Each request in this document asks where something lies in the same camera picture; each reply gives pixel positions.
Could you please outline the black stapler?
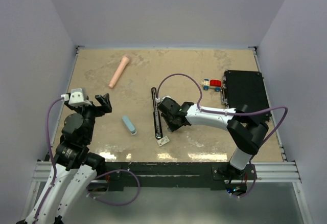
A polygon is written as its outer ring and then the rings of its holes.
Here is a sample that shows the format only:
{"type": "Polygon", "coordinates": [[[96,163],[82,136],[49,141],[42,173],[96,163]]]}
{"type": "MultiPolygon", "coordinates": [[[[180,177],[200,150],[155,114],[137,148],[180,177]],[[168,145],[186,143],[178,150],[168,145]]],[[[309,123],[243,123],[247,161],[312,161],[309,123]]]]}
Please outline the black stapler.
{"type": "Polygon", "coordinates": [[[155,137],[157,140],[160,140],[163,136],[162,136],[160,115],[159,115],[159,111],[157,108],[156,94],[157,94],[156,87],[152,87],[151,88],[151,96],[152,96],[152,102],[153,102],[153,120],[154,120],[155,137]]]}

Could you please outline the grey staple box sleeve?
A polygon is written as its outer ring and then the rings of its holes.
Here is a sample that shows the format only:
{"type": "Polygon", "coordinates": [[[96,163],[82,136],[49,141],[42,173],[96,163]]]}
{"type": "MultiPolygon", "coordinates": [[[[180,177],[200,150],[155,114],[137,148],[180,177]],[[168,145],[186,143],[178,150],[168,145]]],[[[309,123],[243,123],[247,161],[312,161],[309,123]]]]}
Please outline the grey staple box sleeve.
{"type": "Polygon", "coordinates": [[[169,138],[167,136],[157,140],[158,145],[161,147],[169,142],[169,138]]]}

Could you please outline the light blue small stapler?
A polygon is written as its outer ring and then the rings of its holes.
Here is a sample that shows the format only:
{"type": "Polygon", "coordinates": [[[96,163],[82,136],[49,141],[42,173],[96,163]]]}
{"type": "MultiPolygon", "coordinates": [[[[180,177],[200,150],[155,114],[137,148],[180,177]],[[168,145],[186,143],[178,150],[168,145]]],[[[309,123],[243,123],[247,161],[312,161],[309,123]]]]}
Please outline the light blue small stapler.
{"type": "Polygon", "coordinates": [[[136,135],[137,131],[131,120],[127,116],[122,116],[122,121],[125,124],[126,128],[132,135],[136,135]]]}

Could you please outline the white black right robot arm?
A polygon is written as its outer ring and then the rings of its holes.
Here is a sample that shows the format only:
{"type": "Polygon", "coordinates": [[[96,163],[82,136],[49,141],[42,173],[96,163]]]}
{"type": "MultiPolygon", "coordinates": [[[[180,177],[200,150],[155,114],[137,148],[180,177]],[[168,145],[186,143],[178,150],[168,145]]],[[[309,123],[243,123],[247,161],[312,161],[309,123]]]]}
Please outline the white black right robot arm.
{"type": "Polygon", "coordinates": [[[258,153],[269,129],[265,121],[256,116],[245,115],[247,105],[240,109],[201,108],[193,102],[179,105],[171,97],[166,96],[161,99],[157,107],[171,132],[191,125],[203,125],[228,131],[237,148],[229,160],[227,172],[235,180],[246,173],[245,167],[258,153]]]}

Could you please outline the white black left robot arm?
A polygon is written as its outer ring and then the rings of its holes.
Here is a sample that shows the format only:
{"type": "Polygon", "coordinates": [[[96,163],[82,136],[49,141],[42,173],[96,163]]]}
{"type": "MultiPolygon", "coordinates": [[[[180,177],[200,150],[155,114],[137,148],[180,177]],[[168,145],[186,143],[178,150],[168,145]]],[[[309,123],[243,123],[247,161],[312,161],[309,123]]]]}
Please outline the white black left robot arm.
{"type": "Polygon", "coordinates": [[[89,152],[97,117],[112,112],[109,94],[96,95],[96,106],[84,88],[61,95],[74,111],[66,117],[60,143],[50,152],[52,168],[46,185],[30,214],[21,223],[65,223],[69,211],[93,179],[106,173],[105,159],[89,152]]]}

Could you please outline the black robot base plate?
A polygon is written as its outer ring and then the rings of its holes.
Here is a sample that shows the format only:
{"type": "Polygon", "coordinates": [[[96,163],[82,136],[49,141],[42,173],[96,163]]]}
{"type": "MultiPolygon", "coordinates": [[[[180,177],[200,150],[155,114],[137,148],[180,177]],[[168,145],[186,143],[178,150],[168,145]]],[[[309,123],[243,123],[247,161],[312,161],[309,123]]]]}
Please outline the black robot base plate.
{"type": "Polygon", "coordinates": [[[89,188],[123,191],[127,187],[143,188],[209,188],[225,190],[257,179],[253,164],[244,170],[232,169],[228,162],[165,163],[165,162],[106,162],[102,173],[109,176],[93,180],[89,188]]]}

